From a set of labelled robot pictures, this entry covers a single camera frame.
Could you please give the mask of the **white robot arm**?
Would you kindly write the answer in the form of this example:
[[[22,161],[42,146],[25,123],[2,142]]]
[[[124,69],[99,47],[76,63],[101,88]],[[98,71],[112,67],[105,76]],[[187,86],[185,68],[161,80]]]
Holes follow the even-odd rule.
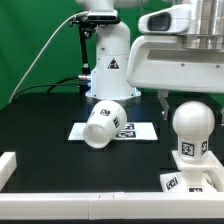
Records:
[[[81,38],[97,35],[96,65],[86,67],[97,99],[128,99],[140,88],[224,93],[224,0],[174,0],[138,20],[141,36],[117,10],[148,0],[75,0]]]

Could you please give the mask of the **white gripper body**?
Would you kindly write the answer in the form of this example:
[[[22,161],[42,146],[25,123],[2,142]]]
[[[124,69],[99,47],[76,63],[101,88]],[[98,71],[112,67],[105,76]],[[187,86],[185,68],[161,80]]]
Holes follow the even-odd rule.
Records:
[[[143,35],[132,44],[127,81],[140,88],[224,93],[224,50],[189,50],[178,36]]]

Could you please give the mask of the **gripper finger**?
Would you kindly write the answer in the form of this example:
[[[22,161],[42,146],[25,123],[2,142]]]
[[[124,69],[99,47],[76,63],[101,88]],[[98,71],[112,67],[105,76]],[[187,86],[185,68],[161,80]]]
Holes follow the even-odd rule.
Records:
[[[162,116],[164,120],[169,120],[172,118],[172,109],[168,102],[169,91],[159,90],[157,98],[162,106]]]

